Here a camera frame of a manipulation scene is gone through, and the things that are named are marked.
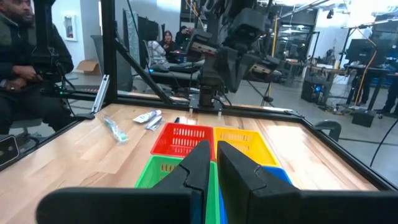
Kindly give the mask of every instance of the wall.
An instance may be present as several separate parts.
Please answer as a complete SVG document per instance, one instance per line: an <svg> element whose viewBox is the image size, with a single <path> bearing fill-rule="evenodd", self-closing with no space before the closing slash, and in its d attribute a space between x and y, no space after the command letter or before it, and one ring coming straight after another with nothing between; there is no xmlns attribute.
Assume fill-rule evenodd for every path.
<svg viewBox="0 0 398 224"><path fill-rule="evenodd" d="M72 55L73 64L75 68L85 59L85 48L83 38L83 28L81 25L81 13L80 13L80 0L57 0L52 7L52 20L54 25L60 32L62 37L65 37L65 29L63 25L63 16L65 14L76 15L76 37L77 42L64 41L70 54Z"/></svg>
<svg viewBox="0 0 398 224"><path fill-rule="evenodd" d="M130 0L131 9L138 16L147 17L159 25L165 24L165 30L171 31L173 38L180 27L180 1L178 0ZM123 34L123 9L129 10L126 0L115 1L115 16L118 22L118 31Z"/></svg>
<svg viewBox="0 0 398 224"><path fill-rule="evenodd" d="M97 58L94 41L91 35L100 35L100 15L98 13L98 0L81 0L81 26L83 29L83 44L85 59Z"/></svg>
<svg viewBox="0 0 398 224"><path fill-rule="evenodd" d="M331 19L327 19L329 11L322 11L318 13L317 24L315 30L319 33L318 44L315 49L314 57L324 57L329 49L335 48L335 58L340 59L339 53L343 50L344 42L348 33L348 29L341 27L346 24L347 15L335 13ZM313 35L310 47L308 48L308 55L311 55L315 46L317 35Z"/></svg>

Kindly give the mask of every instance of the man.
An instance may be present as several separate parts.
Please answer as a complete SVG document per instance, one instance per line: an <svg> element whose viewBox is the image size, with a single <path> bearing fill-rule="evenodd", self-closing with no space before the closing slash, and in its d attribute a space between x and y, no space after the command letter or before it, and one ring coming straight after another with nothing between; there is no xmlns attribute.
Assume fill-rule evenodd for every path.
<svg viewBox="0 0 398 224"><path fill-rule="evenodd" d="M18 112L42 118L54 131L73 122L61 99L40 94L42 77L31 65L35 45L30 0L0 0L0 134L8 134ZM59 54L65 71L71 72L72 57L55 26L50 46Z"/></svg>
<svg viewBox="0 0 398 224"><path fill-rule="evenodd" d="M182 47L184 42L191 37L190 31L192 31L192 29L181 26L180 31L175 35L175 43L177 46Z"/></svg>

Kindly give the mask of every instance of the cardboard box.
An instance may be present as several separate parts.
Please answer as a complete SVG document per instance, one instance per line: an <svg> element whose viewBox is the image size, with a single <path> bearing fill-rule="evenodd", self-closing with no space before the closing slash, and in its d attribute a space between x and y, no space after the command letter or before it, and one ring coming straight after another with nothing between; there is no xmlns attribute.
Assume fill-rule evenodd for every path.
<svg viewBox="0 0 398 224"><path fill-rule="evenodd" d="M96 59L82 60L76 69L85 75L101 75L100 65Z"/></svg>

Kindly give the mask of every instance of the wooden tabletop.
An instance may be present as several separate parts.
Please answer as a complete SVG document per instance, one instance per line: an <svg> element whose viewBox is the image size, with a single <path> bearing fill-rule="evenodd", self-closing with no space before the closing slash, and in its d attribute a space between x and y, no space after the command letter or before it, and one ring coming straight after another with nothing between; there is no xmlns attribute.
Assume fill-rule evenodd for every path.
<svg viewBox="0 0 398 224"><path fill-rule="evenodd" d="M64 187L133 187L163 127L147 131L132 119L153 108L109 105L23 160L0 172L0 223L35 223L40 199ZM263 134L293 184L300 189L376 190L300 124L264 119L189 115L162 110L173 122L250 129ZM118 144L101 121L111 116L129 136Z"/></svg>

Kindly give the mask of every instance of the computer monitor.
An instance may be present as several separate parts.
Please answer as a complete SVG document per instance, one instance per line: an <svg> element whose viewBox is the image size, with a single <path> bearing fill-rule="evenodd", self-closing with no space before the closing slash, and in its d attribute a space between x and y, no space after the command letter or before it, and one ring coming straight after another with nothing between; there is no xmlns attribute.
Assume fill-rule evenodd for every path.
<svg viewBox="0 0 398 224"><path fill-rule="evenodd" d="M354 39L351 41L347 50L346 59L350 61L360 61L366 65L372 61L371 66L378 66L386 61L387 53L391 50L392 44L385 40L372 40L376 44L367 39ZM377 50L376 56L373 58L374 51Z"/></svg>
<svg viewBox="0 0 398 224"><path fill-rule="evenodd" d="M346 59L368 62L372 59L373 45L366 39L353 39L347 49Z"/></svg>

